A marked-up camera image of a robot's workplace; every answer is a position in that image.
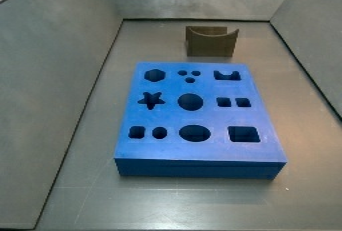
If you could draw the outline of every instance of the hexagonal hole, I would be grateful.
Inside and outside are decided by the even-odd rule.
[[[159,69],[152,69],[144,73],[144,79],[151,82],[159,82],[165,79],[165,72]]]

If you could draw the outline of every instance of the circular hole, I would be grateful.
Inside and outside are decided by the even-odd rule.
[[[199,76],[199,75],[200,75],[200,72],[199,72],[199,71],[192,71],[191,74],[192,74],[193,76]]]
[[[187,71],[185,70],[180,70],[180,71],[177,71],[177,74],[184,76],[184,75],[187,75]]]
[[[183,109],[195,111],[202,108],[203,99],[196,94],[187,93],[179,97],[177,104]]]
[[[167,130],[164,127],[156,127],[152,131],[152,136],[156,139],[163,139],[167,136]]]
[[[210,130],[200,125],[187,125],[179,130],[179,136],[191,142],[206,141],[210,135]]]
[[[188,78],[185,79],[185,82],[187,82],[187,83],[193,83],[193,82],[195,82],[195,79],[193,79],[192,77],[188,77]]]

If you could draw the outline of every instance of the shape sorter board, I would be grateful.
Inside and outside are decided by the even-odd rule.
[[[287,159],[247,66],[137,63],[113,158],[120,175],[275,178]]]

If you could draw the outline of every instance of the square hole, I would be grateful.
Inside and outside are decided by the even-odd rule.
[[[132,126],[128,137],[131,139],[141,139],[144,137],[144,130],[145,128],[143,126]]]
[[[216,98],[219,107],[231,107],[230,98]]]
[[[247,98],[236,98],[235,101],[238,107],[251,107],[251,102]]]
[[[230,126],[228,134],[230,140],[232,142],[260,142],[259,134],[255,127]]]

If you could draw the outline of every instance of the small circular hole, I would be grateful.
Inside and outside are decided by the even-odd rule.
[[[156,139],[163,139],[167,136],[167,130],[164,127],[156,127],[152,131],[152,136]]]
[[[195,82],[195,79],[193,79],[192,77],[188,77],[188,78],[185,79],[185,82],[187,82],[187,83],[193,83],[193,82]]]
[[[187,71],[185,70],[180,70],[180,71],[177,71],[177,74],[184,76],[184,75],[187,75]]]
[[[200,72],[199,72],[199,71],[192,71],[191,74],[192,74],[193,76],[199,76],[199,75],[200,75]]]

